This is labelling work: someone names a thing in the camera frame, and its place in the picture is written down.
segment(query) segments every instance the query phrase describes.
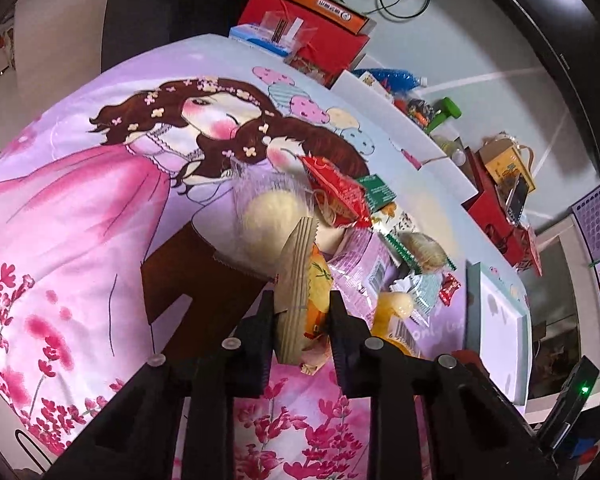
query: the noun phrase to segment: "pink plastic package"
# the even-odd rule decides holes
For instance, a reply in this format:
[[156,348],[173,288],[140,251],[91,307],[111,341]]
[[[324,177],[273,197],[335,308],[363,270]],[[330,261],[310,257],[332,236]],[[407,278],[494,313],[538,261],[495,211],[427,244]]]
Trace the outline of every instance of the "pink plastic package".
[[347,311],[371,328],[378,293],[397,277],[398,269],[379,235],[367,229],[349,229],[340,247],[329,261],[334,286]]

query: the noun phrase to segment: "silver screw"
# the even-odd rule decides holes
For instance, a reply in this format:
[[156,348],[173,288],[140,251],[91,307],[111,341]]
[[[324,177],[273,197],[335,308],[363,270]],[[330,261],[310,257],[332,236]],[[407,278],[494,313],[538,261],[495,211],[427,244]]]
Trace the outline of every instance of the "silver screw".
[[456,358],[453,357],[452,355],[442,354],[438,358],[438,363],[440,364],[440,366],[443,366],[445,368],[449,368],[451,370],[451,368],[455,368],[456,367],[456,365],[458,364],[458,361],[456,361]]
[[365,346],[369,350],[379,350],[384,346],[384,341],[379,337],[367,337],[365,339]]
[[240,348],[242,341],[240,341],[237,337],[228,337],[224,341],[222,341],[222,348],[225,350],[237,350]]
[[167,362],[167,358],[164,354],[154,354],[146,360],[146,363],[153,368],[157,368],[158,366],[162,366]]

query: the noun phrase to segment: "brown cartoon hair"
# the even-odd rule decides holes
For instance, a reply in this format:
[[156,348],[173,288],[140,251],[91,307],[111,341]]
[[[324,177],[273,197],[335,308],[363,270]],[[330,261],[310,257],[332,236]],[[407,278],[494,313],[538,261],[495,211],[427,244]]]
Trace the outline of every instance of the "brown cartoon hair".
[[230,167],[227,154],[238,160],[256,164],[267,156],[262,142],[271,138],[288,137],[300,142],[305,153],[325,156],[345,174],[358,178],[368,174],[366,163],[356,149],[337,134],[295,117],[283,117],[269,97],[255,86],[222,78],[197,78],[163,83],[155,90],[136,92],[119,105],[105,106],[96,118],[90,119],[92,132],[104,132],[103,144],[122,144],[134,132],[148,132],[157,124],[170,124],[177,128],[187,126],[182,108],[189,98],[204,97],[224,92],[250,102],[260,108],[260,117],[243,124],[232,139],[213,139],[200,135],[198,146],[205,154],[193,170],[186,164],[174,178],[174,186],[184,184],[187,192],[191,186],[184,180],[192,175],[219,178]]

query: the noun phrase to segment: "red snack package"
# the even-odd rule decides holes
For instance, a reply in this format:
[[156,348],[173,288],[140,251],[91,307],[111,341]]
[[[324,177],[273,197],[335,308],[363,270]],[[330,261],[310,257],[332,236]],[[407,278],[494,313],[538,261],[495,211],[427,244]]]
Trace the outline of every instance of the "red snack package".
[[322,216],[333,227],[371,227],[365,187],[323,156],[300,156]]
[[438,297],[445,306],[449,306],[451,304],[451,298],[453,297],[454,292],[459,288],[460,282],[456,280],[456,277],[450,272],[445,276],[445,279],[442,282]]

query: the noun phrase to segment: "yellow balloon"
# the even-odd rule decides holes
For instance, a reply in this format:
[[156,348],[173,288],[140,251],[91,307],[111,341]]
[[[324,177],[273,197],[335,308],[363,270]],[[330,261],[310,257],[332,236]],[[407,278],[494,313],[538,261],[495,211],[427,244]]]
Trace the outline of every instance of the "yellow balloon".
[[360,127],[358,120],[342,108],[329,108],[327,115],[329,116],[329,124],[335,128],[344,130],[345,128]]

